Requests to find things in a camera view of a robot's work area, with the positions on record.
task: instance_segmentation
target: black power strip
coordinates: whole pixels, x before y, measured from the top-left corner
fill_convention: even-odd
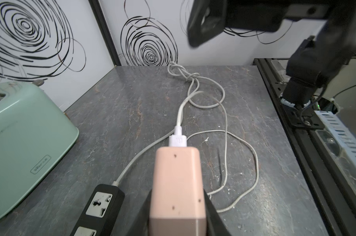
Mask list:
[[[110,236],[124,200],[118,187],[95,187],[70,236]]]

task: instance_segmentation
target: toaster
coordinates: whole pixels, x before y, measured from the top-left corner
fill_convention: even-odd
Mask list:
[[[37,85],[0,83],[0,218],[41,182],[78,133]]]

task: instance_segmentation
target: stone surface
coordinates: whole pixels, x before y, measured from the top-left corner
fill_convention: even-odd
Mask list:
[[[257,187],[221,219],[232,235],[327,235],[291,146],[256,66],[187,66],[220,83],[226,96],[228,130],[254,146],[259,157]],[[189,83],[168,75],[166,67],[119,66],[68,110],[80,130],[78,142],[45,179],[9,215],[0,235],[69,235],[96,185],[111,184],[148,144],[171,131]],[[220,90],[202,81],[200,90],[217,98]],[[202,95],[201,105],[213,102]],[[186,105],[183,130],[224,129],[219,107]],[[151,148],[126,174],[120,188],[125,200],[111,235],[123,236],[152,187],[155,151]],[[224,179],[224,133],[189,139],[200,150],[204,189]],[[228,137],[228,182],[212,197],[217,209],[232,203],[255,181],[250,150]]]

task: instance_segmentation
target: white usb plug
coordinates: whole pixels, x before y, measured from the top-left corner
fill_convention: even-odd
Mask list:
[[[169,147],[186,147],[187,137],[182,135],[182,127],[175,126],[174,134],[169,136]]]

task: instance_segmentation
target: tangled cable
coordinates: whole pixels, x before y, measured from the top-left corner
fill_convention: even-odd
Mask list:
[[[179,74],[176,74],[176,73],[173,73],[172,70],[173,69],[177,69],[179,71]],[[251,144],[249,144],[248,142],[246,142],[245,140],[239,138],[238,136],[228,132],[228,120],[227,120],[227,113],[226,113],[226,110],[224,108],[224,106],[222,105],[222,102],[224,101],[225,99],[225,90],[224,88],[219,84],[217,83],[216,81],[210,79],[210,78],[207,78],[207,77],[203,77],[203,76],[200,76],[199,73],[189,73],[187,72],[187,70],[181,66],[181,65],[178,65],[176,64],[175,62],[170,62],[168,67],[167,67],[167,71],[170,75],[174,76],[174,77],[180,77],[182,76],[183,78],[186,79],[186,81],[190,81],[191,80],[191,84],[189,86],[189,89],[187,91],[187,97],[186,99],[182,102],[182,104],[180,105],[180,108],[179,108],[179,111],[178,111],[178,115],[177,115],[177,125],[181,125],[182,124],[182,121],[183,121],[183,107],[184,105],[187,103],[187,102],[190,102],[193,106],[197,107],[197,108],[202,108],[202,109],[208,109],[208,108],[213,108],[213,107],[216,107],[216,106],[220,106],[223,110],[224,110],[224,113],[225,113],[225,130],[206,130],[206,131],[201,131],[201,132],[197,132],[197,133],[194,133],[192,135],[190,135],[188,139],[190,139],[192,136],[194,135],[198,135],[198,134],[203,134],[203,133],[210,133],[210,132],[224,132],[225,133],[225,150],[224,150],[224,165],[225,165],[225,178],[224,178],[224,182],[222,183],[222,185],[212,191],[212,192],[209,192],[208,195],[211,196],[212,194],[215,194],[219,191],[221,191],[224,186],[226,185],[226,182],[227,182],[227,178],[228,178],[228,169],[227,169],[227,134],[235,137],[236,139],[238,139],[239,141],[241,141],[242,143],[244,143],[252,152],[253,156],[254,156],[254,160],[255,160],[255,172],[256,172],[256,177],[255,177],[255,182],[254,184],[247,190],[245,191],[244,193],[242,193],[240,196],[237,197],[237,199],[231,204],[229,205],[228,207],[224,208],[224,209],[221,209],[221,210],[217,210],[218,213],[220,212],[225,212],[227,210],[230,210],[232,209],[236,204],[237,202],[242,198],[244,197],[246,194],[248,194],[249,192],[251,192],[257,185],[258,183],[258,180],[259,180],[259,164],[258,164],[258,156],[256,154],[256,151],[255,149],[253,148],[253,146],[251,146]],[[211,82],[213,82],[214,84],[216,84],[221,92],[222,92],[222,97],[220,99],[220,101],[218,101],[216,98],[214,98],[213,96],[209,95],[209,94],[206,94],[205,92],[203,91],[198,91],[199,89],[199,79],[206,79],[206,80],[209,80]],[[194,85],[194,83],[197,83],[197,86],[196,88],[194,89],[194,91],[191,92],[191,89]],[[209,105],[209,106],[202,106],[202,105],[198,105],[196,103],[194,103],[191,98],[194,97],[195,95],[197,94],[204,94],[204,95],[207,95],[209,96],[211,99],[213,99],[214,101],[216,101],[217,103],[216,104],[213,104],[213,105]],[[160,139],[157,139],[156,141],[154,141],[153,143],[149,144],[146,148],[144,148],[143,150],[141,150],[131,161],[130,163],[128,163],[128,165],[126,166],[126,168],[124,168],[124,170],[122,171],[122,173],[120,174],[120,176],[118,177],[118,179],[116,181],[113,182],[113,185],[114,186],[119,186],[122,178],[124,177],[124,175],[126,174],[126,172],[129,170],[129,168],[132,166],[132,164],[144,153],[146,152],[148,149],[150,149],[151,147],[153,147],[154,145],[156,145],[157,143],[161,142],[162,140],[166,139],[167,137],[169,137],[170,135],[172,135],[174,133],[174,130],[170,131],[169,133],[167,133],[166,135],[164,135],[162,138]]]

